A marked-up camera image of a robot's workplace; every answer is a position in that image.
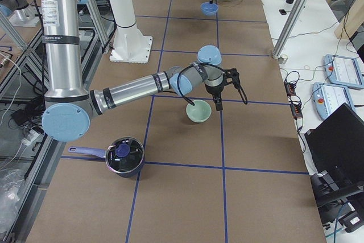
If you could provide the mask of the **blue bowl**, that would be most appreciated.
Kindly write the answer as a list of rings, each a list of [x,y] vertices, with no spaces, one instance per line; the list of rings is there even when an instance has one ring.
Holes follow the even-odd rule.
[[[216,3],[204,2],[200,5],[200,9],[206,16],[214,16],[218,13],[218,5]]]

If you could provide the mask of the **light green bowl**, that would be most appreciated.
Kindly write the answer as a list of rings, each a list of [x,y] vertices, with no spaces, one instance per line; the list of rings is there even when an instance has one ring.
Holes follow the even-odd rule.
[[[194,100],[194,105],[188,104],[186,114],[188,118],[195,123],[205,122],[211,115],[212,109],[204,100]]]

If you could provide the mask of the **small black puck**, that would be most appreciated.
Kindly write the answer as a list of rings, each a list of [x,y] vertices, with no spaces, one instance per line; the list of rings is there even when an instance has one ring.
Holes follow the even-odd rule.
[[[285,10],[283,10],[283,9],[279,10],[279,12],[280,12],[281,15],[286,15],[287,14],[287,12]]]

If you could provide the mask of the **orange black power strip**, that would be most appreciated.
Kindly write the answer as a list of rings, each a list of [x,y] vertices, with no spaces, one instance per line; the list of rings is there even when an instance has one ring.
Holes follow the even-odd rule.
[[[302,114],[302,101],[300,97],[296,94],[296,82],[284,82],[284,87],[286,90],[287,98],[289,101],[289,106],[291,108],[292,116],[295,120],[303,118]]]

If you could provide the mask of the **white pillar with base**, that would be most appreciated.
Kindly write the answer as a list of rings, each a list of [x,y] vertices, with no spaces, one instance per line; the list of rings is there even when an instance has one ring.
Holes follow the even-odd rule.
[[[109,0],[109,3],[117,27],[110,60],[147,63],[153,38],[144,36],[139,30],[132,0]]]

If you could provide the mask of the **blue saucepan with glass lid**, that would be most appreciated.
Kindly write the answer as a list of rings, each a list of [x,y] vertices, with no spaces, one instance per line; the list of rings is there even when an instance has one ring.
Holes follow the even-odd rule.
[[[94,155],[105,160],[108,169],[123,178],[140,173],[145,163],[142,143],[133,137],[122,137],[112,142],[106,150],[71,146],[70,153]]]

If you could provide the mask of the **lower teach pendant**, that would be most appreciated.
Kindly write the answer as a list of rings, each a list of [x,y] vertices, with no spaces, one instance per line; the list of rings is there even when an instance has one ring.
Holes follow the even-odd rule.
[[[313,102],[322,120],[328,118],[344,103],[355,111],[349,89],[343,85],[316,82],[313,85],[312,92]]]

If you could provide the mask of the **teach pendant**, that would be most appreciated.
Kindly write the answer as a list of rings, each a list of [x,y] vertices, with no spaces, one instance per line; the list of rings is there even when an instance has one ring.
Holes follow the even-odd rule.
[[[363,76],[356,58],[327,54],[324,56],[324,68],[332,84],[363,89]]]
[[[328,118],[344,103],[355,111],[349,89],[343,85],[316,82],[313,85],[312,92],[313,102],[322,120]]]

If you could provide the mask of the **black laptop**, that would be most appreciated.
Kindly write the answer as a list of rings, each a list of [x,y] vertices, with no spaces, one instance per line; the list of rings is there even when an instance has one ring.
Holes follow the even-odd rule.
[[[363,120],[346,103],[305,139],[317,171],[340,170],[351,182],[363,180]]]

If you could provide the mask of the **upper teach pendant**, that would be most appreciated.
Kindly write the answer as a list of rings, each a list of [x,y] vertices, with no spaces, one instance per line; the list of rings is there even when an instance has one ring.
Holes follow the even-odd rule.
[[[356,58],[327,54],[324,56],[324,68],[332,84],[363,89],[363,76]]]

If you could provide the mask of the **black monitor stand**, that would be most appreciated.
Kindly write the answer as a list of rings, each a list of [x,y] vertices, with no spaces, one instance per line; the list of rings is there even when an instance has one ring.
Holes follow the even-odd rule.
[[[343,175],[335,181],[326,171],[310,180],[322,224],[338,220],[348,233],[363,227],[363,181],[352,183]]]

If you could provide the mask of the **clear plastic bag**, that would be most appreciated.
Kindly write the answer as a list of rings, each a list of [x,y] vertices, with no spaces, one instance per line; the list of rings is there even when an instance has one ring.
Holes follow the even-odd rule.
[[[18,168],[1,170],[1,234],[15,223],[24,195],[25,171]]]

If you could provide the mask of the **aluminium frame post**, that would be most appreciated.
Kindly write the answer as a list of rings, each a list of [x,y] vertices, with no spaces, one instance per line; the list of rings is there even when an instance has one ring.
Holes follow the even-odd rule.
[[[275,47],[272,51],[272,57],[278,60],[279,64],[285,64],[288,58],[282,58],[282,50],[291,34],[298,17],[303,10],[307,0],[294,0],[293,7],[291,8],[290,15],[286,20],[286,23],[281,31],[281,34],[275,44]]]

